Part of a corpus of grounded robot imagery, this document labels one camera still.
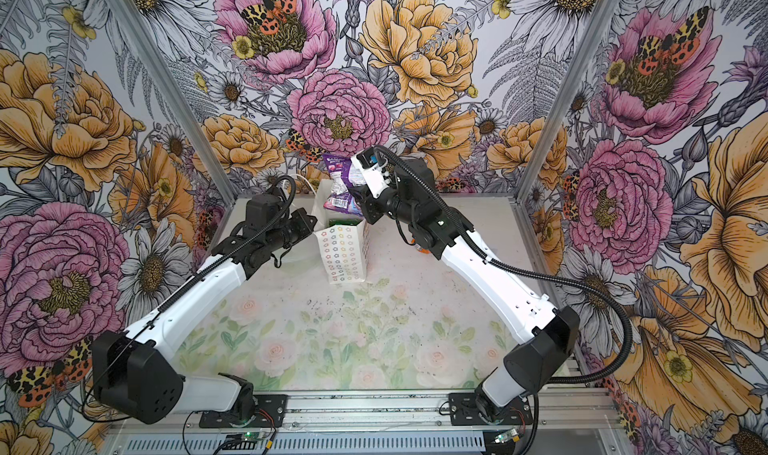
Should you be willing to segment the purple snack packet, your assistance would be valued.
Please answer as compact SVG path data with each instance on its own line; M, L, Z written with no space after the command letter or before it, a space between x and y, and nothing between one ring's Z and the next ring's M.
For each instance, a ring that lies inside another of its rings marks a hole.
M346 215L361 216L362 211L349 191L350 187L364 184L359 171L348 158L324 154L323 160L332 182L330 195L324 202L324 207Z

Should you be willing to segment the white paper bag with dots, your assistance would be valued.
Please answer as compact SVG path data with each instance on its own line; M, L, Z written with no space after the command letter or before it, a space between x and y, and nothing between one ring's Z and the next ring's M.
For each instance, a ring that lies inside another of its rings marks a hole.
M327 210L324 202L332 182L322 180L316 190L311 214L317 219L314 235L330 284L361 283L367 278L369 224L329 227L334 218L361 218Z

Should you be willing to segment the green round-logo snack packet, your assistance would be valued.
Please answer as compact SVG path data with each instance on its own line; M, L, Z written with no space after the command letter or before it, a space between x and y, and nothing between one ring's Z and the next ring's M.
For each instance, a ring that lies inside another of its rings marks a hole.
M362 218L334 218L328 221L328 226L357 226L362 222L364 222Z

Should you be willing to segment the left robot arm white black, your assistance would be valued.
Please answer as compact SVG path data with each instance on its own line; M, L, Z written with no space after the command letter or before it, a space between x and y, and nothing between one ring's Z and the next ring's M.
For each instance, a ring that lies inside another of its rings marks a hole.
M272 194L249 200L244 221L212 249L197 274L123 331L98 336L91 345L93 386L86 400L145 424L192 412L249 421L256 413L252 383L229 374L182 375L171 362L191 332L229 294L263 265L277 263L280 252L313 234L316 217L291 204L291 199Z

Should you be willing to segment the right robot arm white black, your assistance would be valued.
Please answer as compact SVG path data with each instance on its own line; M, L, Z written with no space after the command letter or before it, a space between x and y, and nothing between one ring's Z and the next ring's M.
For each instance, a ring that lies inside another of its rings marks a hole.
M364 218L406 224L415 244L469 283L515 340L475 390L483 419L495 422L512 401L538 393L573 352L579 326L575 311L560 309L530 289L521 270L502 268L473 224L436 191L423 161L372 148L353 156L351 163L363 179L350 191Z

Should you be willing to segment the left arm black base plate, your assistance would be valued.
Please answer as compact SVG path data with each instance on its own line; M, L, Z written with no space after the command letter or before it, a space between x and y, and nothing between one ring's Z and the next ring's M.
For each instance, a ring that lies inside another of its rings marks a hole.
M284 394L258 394L250 401L226 412L205 411L198 426L203 429L225 428L281 428L286 414L288 396Z

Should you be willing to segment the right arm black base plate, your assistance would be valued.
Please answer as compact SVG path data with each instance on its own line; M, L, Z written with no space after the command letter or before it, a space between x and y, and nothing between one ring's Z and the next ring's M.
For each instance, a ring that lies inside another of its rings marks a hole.
M452 392L441 407L453 426L518 426L533 422L532 407L520 397L504 407L480 397L475 392Z

